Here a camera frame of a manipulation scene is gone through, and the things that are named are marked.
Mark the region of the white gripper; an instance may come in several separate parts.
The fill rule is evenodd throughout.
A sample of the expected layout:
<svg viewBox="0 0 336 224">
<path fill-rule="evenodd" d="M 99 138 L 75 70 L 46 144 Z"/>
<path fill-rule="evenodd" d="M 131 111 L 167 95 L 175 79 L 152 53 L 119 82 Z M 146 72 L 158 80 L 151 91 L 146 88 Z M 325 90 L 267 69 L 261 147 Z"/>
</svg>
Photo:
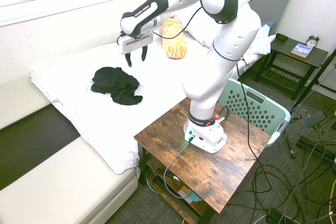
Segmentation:
<svg viewBox="0 0 336 224">
<path fill-rule="evenodd" d="M 153 34 L 148 32 L 138 38 L 130 37 L 126 34 L 121 34 L 117 39 L 118 52 L 125 55 L 125 59 L 129 67 L 132 67 L 130 52 L 142 48 L 141 59 L 145 61 L 148 51 L 148 45 L 153 42 Z"/>
</svg>

